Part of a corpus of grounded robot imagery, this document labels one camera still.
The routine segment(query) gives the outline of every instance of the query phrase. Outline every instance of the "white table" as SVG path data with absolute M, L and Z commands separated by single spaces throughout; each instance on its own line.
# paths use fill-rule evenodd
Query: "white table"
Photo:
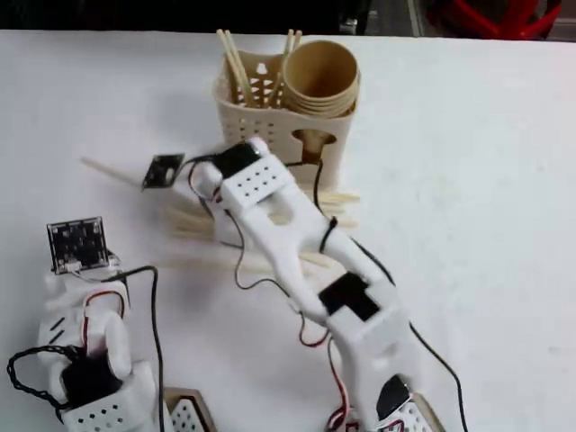
M 461 375 L 470 429 L 573 430 L 576 47 L 334 39 L 363 72 L 342 171 L 342 188 L 362 196 L 356 235 Z M 236 40 L 267 52 L 284 43 Z M 46 223 L 102 215 L 127 266 L 164 247 L 155 204 L 78 159 L 213 147 L 220 61 L 215 35 L 0 31 L 3 365 L 35 345 Z M 298 345 L 281 295 L 242 292 L 210 271 L 164 271 L 160 285 L 168 385 L 200 389 L 222 431 L 320 430 L 338 393 L 325 350 Z M 154 359 L 148 279 L 132 286 L 134 351 Z M 426 395 L 460 430 L 453 382 L 422 361 Z M 32 360 L 20 371 L 45 379 Z M 2 376 L 2 430 L 62 430 L 50 406 Z

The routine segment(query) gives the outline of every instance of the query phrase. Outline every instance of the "white robotic arm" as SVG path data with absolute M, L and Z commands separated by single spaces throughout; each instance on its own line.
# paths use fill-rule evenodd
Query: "white robotic arm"
M 164 403 L 164 427 L 158 426 L 158 386 L 150 364 L 131 359 L 123 321 L 130 312 L 128 285 L 101 282 L 126 274 L 115 266 L 82 274 L 68 270 L 46 277 L 39 348 L 11 359 L 14 386 L 50 401 L 70 432 L 174 432 Z M 15 361 L 35 353 L 48 368 L 49 391 L 24 388 L 16 378 Z
M 348 235 L 330 226 L 267 145 L 250 139 L 202 164 L 198 173 L 202 194 L 213 197 L 207 204 L 217 232 L 230 233 L 226 220 L 237 224 L 270 261 L 296 308 L 330 331 L 364 430 L 392 431 L 400 423 L 407 428 L 407 416 L 442 430 L 408 390 L 418 388 L 416 355 L 396 288 Z M 270 206 L 282 208 L 290 220 L 276 225 Z M 298 260 L 304 249 L 321 250 L 346 272 L 316 294 Z M 407 403 L 415 405 L 404 415 Z

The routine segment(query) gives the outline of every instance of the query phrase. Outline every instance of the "red object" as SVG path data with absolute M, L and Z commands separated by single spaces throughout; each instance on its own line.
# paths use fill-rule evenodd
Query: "red object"
M 548 0 L 544 16 L 530 21 L 537 4 L 538 0 L 508 0 L 508 10 L 501 22 L 496 23 L 474 10 L 465 0 L 445 0 L 432 6 L 428 19 L 433 24 L 446 20 L 483 39 L 525 41 L 547 35 L 560 12 L 562 1 Z

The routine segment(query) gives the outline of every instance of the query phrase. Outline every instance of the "stacked paper cups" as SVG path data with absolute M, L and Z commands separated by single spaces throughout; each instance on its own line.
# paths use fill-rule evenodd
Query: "stacked paper cups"
M 354 110 L 359 90 L 356 59 L 342 45 L 318 40 L 300 45 L 283 64 L 283 106 L 291 111 L 333 119 Z M 331 137 L 302 130 L 303 158 L 315 162 Z

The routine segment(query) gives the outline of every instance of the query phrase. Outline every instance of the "beige plastic basket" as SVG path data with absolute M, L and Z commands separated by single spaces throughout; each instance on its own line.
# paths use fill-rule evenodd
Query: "beige plastic basket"
M 346 144 L 350 122 L 356 110 L 356 103 L 344 116 L 336 119 L 321 119 L 282 109 L 283 91 L 277 92 L 273 101 L 268 102 L 282 61 L 282 55 L 265 56 L 239 51 L 238 54 L 246 69 L 252 88 L 252 95 L 258 105 L 269 109 L 247 108 L 240 87 L 234 83 L 228 62 L 223 62 L 220 76 L 213 88 L 218 105 L 222 132 L 227 144 L 259 135 L 269 148 L 284 162 L 302 160 L 302 141 L 298 131 L 322 131 L 332 135 L 331 142 L 322 149 L 324 169 L 320 180 L 322 188 L 333 188 L 338 184 L 338 171 Z M 314 180 L 315 166 L 291 168 L 299 183 L 309 184 Z

